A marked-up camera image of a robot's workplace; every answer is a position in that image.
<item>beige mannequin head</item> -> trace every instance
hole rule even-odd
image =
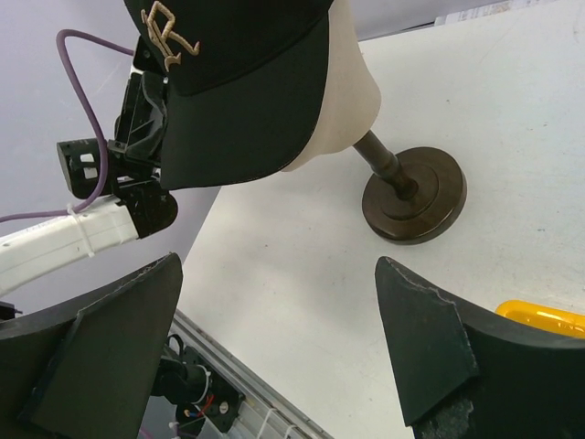
[[[311,140],[283,171],[293,171],[318,155],[347,149],[378,117],[380,90],[357,44],[349,0],[333,2],[329,29],[329,71],[321,114]]]

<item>red wire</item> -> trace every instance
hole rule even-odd
[[[211,403],[213,402],[215,397],[216,397],[216,395],[207,396],[207,401],[206,401],[205,405],[203,406],[203,408],[201,409],[201,411],[199,412],[199,414],[197,415],[197,418],[203,416],[203,414],[205,413],[205,410],[207,410],[209,407],[211,407]]]

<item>cap brim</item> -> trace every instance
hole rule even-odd
[[[293,47],[246,76],[194,96],[171,90],[161,185],[242,183],[289,165],[313,135],[328,65],[325,15]]]

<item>gold embroidered logo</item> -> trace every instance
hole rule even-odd
[[[156,18],[156,14],[161,12],[166,17],[166,24],[161,32],[160,27],[156,24],[154,19]],[[153,3],[153,7],[150,10],[150,14],[146,14],[146,11],[142,10],[142,18],[143,23],[146,24],[148,28],[148,37],[153,42],[155,46],[159,48],[163,55],[165,55],[165,68],[168,71],[169,67],[173,64],[181,64],[181,52],[177,53],[176,55],[173,53],[173,50],[168,47],[167,40],[172,39],[183,46],[189,54],[193,55],[194,57],[199,54],[199,41],[195,44],[195,46],[191,47],[189,42],[178,35],[176,32],[173,31],[173,26],[175,25],[175,14],[173,14],[168,7],[163,5],[159,1],[155,1]]]

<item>black baseball cap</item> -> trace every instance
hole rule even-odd
[[[124,0],[168,78],[166,189],[266,177],[311,139],[333,0]]]

